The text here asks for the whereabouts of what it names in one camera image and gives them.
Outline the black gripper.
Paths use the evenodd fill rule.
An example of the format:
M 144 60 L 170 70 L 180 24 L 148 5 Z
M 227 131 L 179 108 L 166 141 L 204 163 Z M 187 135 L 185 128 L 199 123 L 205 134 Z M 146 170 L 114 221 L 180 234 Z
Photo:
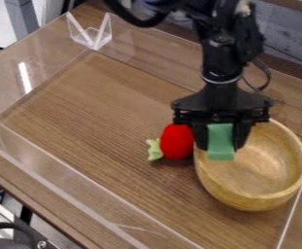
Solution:
M 252 126 L 267 123 L 275 101 L 260 92 L 237 86 L 207 84 L 196 93 L 172 102 L 174 122 L 192 125 L 196 146 L 208 150 L 209 124 L 233 124 L 233 147 L 239 150 L 248 140 Z

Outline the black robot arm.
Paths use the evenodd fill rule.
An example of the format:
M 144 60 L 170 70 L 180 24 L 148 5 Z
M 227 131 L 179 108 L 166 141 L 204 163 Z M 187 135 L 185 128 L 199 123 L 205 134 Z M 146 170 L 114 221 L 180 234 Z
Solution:
M 263 88 L 251 92 L 237 82 L 244 77 L 244 67 L 257 63 L 264 51 L 265 38 L 256 21 L 256 4 L 251 0 L 142 0 L 154 13 L 139 18 L 120 3 L 104 0 L 112 12 L 140 28 L 159 25 L 175 10 L 192 18 L 203 51 L 201 78 L 205 87 L 172 102 L 175 123 L 189 125 L 199 149 L 211 149 L 211 128 L 228 125 L 228 142 L 235 150 L 244 147 L 252 127 L 271 120 L 275 101 L 261 94 Z

